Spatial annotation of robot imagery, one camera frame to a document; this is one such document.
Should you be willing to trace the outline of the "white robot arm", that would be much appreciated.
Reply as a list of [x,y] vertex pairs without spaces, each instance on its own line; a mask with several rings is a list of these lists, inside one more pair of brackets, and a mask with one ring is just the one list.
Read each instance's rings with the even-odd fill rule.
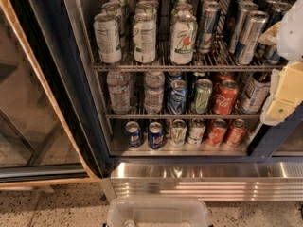
[[303,102],[303,0],[296,0],[258,41],[276,45],[277,54],[288,61],[281,71],[272,71],[270,95],[260,115],[263,124],[276,126]]

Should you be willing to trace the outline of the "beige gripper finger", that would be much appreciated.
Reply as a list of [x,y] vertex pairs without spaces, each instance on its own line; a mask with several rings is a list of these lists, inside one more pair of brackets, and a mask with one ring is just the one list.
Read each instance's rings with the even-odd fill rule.
[[277,34],[279,31],[280,22],[270,26],[264,33],[262,33],[258,39],[261,44],[273,45],[277,44]]

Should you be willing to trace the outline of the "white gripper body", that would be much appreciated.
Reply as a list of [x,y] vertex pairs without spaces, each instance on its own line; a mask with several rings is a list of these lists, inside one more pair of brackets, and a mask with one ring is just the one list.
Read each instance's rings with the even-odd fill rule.
[[270,95],[262,107],[260,121],[276,126],[303,102],[303,62],[290,61],[271,75]]

